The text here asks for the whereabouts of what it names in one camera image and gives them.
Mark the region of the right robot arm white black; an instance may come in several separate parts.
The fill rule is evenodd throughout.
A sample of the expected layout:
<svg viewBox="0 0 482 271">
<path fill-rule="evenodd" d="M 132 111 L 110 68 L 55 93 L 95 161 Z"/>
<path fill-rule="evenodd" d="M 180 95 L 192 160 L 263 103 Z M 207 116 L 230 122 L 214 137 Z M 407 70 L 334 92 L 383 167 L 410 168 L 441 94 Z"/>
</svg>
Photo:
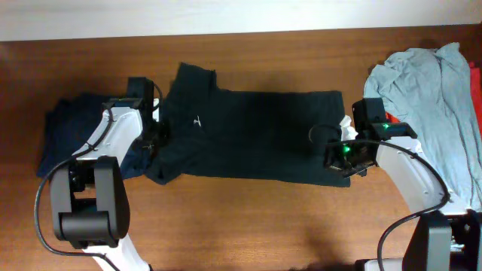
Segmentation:
<svg viewBox="0 0 482 271">
<path fill-rule="evenodd" d="M 480 270 L 481 214 L 464 204 L 428 162 L 416 133 L 407 123 L 390 123 L 383 101 L 369 98 L 352 106 L 357 136 L 330 142 L 325 167 L 344 178 L 363 175 L 378 166 L 391 178 L 410 209 L 410 215 L 390 225 L 372 260 L 357 260 L 355 269 Z M 416 228 L 401 258 L 383 258 L 388 235 L 416 220 Z"/>
</svg>

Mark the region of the black t-shirt with white logo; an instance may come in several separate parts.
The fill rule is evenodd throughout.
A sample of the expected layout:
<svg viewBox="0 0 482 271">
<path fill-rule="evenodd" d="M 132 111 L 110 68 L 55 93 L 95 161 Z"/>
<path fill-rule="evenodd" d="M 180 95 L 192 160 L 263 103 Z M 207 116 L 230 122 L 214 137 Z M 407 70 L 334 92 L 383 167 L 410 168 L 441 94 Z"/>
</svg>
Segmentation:
<svg viewBox="0 0 482 271">
<path fill-rule="evenodd" d="M 324 167 L 324 146 L 340 139 L 339 91 L 269 93 L 225 90 L 216 73 L 182 63 L 163 103 L 169 137 L 145 175 L 167 184 L 181 174 L 348 187 Z"/>
</svg>

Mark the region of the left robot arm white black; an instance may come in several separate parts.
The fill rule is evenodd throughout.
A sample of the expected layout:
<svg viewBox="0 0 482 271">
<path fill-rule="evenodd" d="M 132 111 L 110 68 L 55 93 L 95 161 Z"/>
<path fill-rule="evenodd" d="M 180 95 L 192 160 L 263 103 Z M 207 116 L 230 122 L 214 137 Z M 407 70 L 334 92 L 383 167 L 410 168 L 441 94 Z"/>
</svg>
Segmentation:
<svg viewBox="0 0 482 271">
<path fill-rule="evenodd" d="M 153 154 L 165 139 L 162 94 L 143 77 L 129 78 L 123 98 L 103 103 L 89 139 L 53 167 L 42 181 L 50 188 L 53 234 L 73 257 L 91 257 L 103 270 L 150 270 L 129 237 L 130 205 L 121 164 L 131 147 Z"/>
</svg>

